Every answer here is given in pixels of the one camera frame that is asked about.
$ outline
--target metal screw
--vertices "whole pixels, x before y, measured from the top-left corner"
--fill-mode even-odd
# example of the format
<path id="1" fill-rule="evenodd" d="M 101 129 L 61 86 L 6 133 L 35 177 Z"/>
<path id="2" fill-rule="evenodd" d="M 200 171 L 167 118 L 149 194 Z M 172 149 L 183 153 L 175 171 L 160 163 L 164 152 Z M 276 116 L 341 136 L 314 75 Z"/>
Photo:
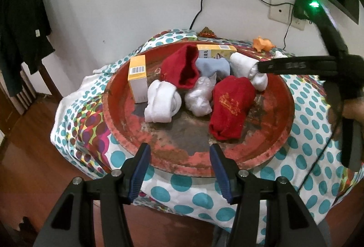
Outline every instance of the metal screw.
<path id="1" fill-rule="evenodd" d="M 81 182 L 82 182 L 82 178 L 81 177 L 75 177 L 72 180 L 72 183 L 75 184 L 75 185 L 80 184 Z"/>
<path id="2" fill-rule="evenodd" d="M 284 176 L 280 176 L 277 178 L 278 182 L 281 183 L 281 184 L 286 184 L 288 183 L 288 179 Z"/>
<path id="3" fill-rule="evenodd" d="M 249 171 L 248 170 L 239 170 L 238 174 L 240 177 L 247 177 L 249 175 Z"/>
<path id="4" fill-rule="evenodd" d="M 120 169 L 114 169 L 114 170 L 112 170 L 111 175 L 114 176 L 114 177 L 118 177 L 118 176 L 121 175 L 121 170 Z"/>

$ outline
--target green led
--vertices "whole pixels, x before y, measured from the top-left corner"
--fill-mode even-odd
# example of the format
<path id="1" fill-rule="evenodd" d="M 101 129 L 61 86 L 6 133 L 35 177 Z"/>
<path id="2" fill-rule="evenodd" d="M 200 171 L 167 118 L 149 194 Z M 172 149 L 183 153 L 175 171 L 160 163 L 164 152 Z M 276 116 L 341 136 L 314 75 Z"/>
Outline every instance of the green led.
<path id="1" fill-rule="evenodd" d="M 317 3 L 317 2 L 315 2 L 315 1 L 313 1 L 311 4 L 309 4 L 311 7 L 313 7 L 313 8 L 318 8 L 319 6 L 320 6 L 320 4 L 319 3 Z"/>

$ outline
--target red sock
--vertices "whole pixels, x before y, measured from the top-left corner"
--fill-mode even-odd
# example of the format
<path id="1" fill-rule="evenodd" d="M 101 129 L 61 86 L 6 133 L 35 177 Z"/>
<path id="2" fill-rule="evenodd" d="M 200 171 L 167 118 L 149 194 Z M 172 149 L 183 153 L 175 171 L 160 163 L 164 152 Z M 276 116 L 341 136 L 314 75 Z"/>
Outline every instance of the red sock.
<path id="1" fill-rule="evenodd" d="M 196 46 L 183 45 L 178 51 L 163 60 L 161 80 L 170 82 L 177 88 L 192 89 L 200 76 L 195 64 L 197 57 Z"/>
<path id="2" fill-rule="evenodd" d="M 214 107 L 209 132 L 217 140 L 239 139 L 245 118 L 255 98 L 255 88 L 247 78 L 228 76 L 212 91 Z"/>

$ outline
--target round tray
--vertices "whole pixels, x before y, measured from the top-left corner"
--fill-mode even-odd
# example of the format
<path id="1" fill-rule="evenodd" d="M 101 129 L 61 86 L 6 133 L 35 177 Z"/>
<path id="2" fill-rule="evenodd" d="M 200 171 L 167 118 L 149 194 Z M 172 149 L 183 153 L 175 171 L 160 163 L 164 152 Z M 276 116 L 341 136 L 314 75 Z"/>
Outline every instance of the round tray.
<path id="1" fill-rule="evenodd" d="M 178 42 L 143 52 L 148 85 L 159 78 L 161 62 L 177 51 L 181 43 L 209 44 Z M 244 55 L 259 59 L 247 48 L 236 48 Z M 106 86 L 102 98 L 106 124 L 120 145 L 132 155 L 136 154 L 141 143 L 150 144 L 151 164 L 163 171 L 192 177 L 213 177 L 209 157 L 209 147 L 213 143 L 219 143 L 225 156 L 234 159 L 241 169 L 251 169 L 274 156 L 290 134 L 294 101 L 280 76 L 268 74 L 268 86 L 255 98 L 242 137 L 219 142 L 208 132 L 210 117 L 195 117 L 184 105 L 171 123 L 145 123 L 147 103 L 134 103 L 127 81 L 128 71 L 129 62 L 120 67 Z"/>

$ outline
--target yellow and white box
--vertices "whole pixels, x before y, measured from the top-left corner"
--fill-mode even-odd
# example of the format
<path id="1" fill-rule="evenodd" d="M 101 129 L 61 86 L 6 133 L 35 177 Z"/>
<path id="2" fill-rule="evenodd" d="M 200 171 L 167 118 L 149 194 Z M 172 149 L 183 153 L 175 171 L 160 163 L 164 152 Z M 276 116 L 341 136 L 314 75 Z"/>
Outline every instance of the yellow and white box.
<path id="1" fill-rule="evenodd" d="M 230 59 L 236 48 L 230 45 L 197 45 L 199 58 L 226 58 Z"/>
<path id="2" fill-rule="evenodd" d="M 148 101 L 145 55 L 133 56 L 130 58 L 128 83 L 135 103 Z"/>

